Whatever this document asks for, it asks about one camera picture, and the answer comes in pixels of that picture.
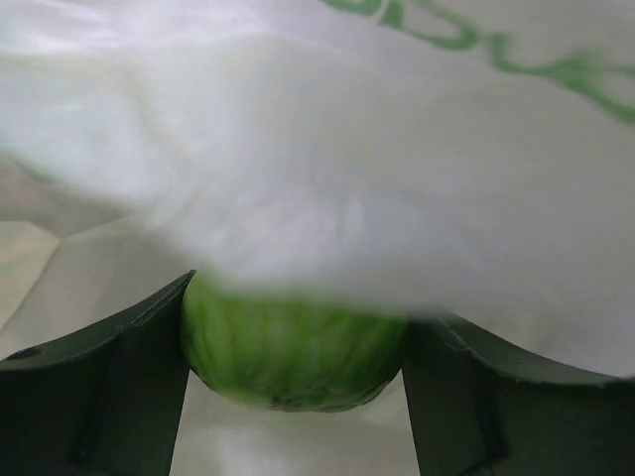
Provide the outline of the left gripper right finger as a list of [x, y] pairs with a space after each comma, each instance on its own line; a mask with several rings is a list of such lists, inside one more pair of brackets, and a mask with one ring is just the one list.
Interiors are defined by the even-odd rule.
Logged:
[[408, 325], [422, 475], [631, 475], [634, 380], [566, 365], [462, 318]]

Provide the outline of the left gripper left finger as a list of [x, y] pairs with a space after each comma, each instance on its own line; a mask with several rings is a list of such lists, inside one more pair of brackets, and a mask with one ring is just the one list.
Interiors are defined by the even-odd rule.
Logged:
[[170, 473], [190, 372], [180, 326], [191, 277], [2, 360], [2, 474]]

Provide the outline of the green round fruit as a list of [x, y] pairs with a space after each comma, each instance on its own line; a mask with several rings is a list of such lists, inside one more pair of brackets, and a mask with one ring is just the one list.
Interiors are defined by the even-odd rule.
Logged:
[[181, 343], [192, 371], [238, 405], [341, 413], [376, 399], [400, 371], [408, 319], [298, 300], [242, 297], [194, 274]]

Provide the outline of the green plastic bag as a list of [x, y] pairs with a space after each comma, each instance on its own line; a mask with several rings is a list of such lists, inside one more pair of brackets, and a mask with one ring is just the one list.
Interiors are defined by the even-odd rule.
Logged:
[[[194, 269], [634, 380], [630, 1], [5, 1], [1, 362]], [[167, 475], [422, 475], [189, 372]]]

